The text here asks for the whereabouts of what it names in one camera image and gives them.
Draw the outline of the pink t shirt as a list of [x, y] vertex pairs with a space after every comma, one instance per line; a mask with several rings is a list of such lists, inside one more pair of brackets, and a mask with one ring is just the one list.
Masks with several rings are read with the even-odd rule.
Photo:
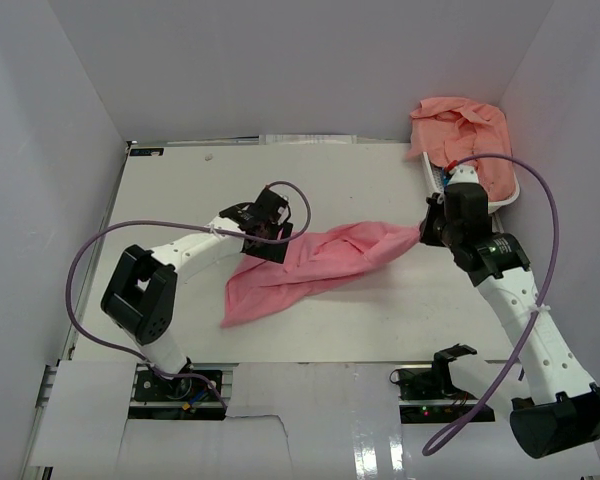
[[418, 242], [416, 226], [363, 221], [302, 235], [290, 243], [281, 264], [246, 256], [226, 282], [221, 326], [249, 323], [346, 285]]

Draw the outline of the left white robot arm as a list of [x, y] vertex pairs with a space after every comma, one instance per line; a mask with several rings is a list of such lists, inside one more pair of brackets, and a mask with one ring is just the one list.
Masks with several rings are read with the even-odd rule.
[[264, 188], [255, 201], [222, 210], [201, 232], [150, 249], [127, 247], [101, 299], [101, 310], [157, 367], [157, 387], [179, 399], [191, 387], [190, 360], [172, 334], [180, 284], [234, 255], [281, 264], [293, 224], [287, 198]]

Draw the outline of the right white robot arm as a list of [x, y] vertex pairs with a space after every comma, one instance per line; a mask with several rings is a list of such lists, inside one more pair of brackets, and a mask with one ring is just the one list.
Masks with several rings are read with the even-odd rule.
[[505, 403], [513, 435], [534, 459], [600, 438], [600, 387], [572, 355], [518, 240], [491, 229], [488, 198], [476, 181], [451, 180], [427, 200], [423, 244], [446, 247], [514, 344], [511, 357], [477, 403], [496, 393], [515, 362], [531, 396]]

